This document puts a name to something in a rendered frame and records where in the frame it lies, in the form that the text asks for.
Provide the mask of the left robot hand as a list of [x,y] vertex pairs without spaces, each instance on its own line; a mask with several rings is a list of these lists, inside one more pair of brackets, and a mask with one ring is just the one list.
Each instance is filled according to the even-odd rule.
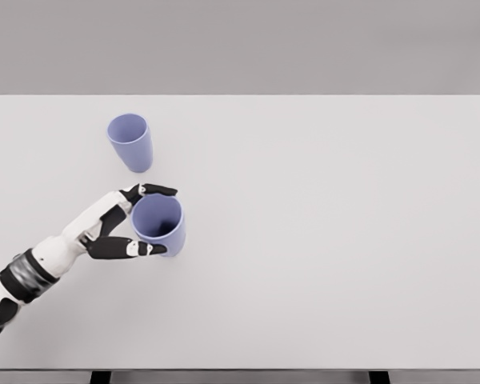
[[116,260],[164,254],[167,252],[164,245],[151,245],[110,233],[126,220],[145,196],[174,197],[177,192],[174,188],[149,183],[109,192],[68,224],[62,234],[76,241],[80,253],[87,253],[93,259]]

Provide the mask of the blue plastic cup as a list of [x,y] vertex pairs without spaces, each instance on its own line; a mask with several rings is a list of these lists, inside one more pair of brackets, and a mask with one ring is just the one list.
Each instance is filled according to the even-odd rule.
[[106,128],[106,136],[116,154],[132,172],[146,172],[153,163],[150,128],[143,116],[122,114]]
[[144,242],[164,245],[162,256],[180,253],[186,240],[186,222],[182,205],[176,197],[150,194],[139,200],[130,214],[134,232]]

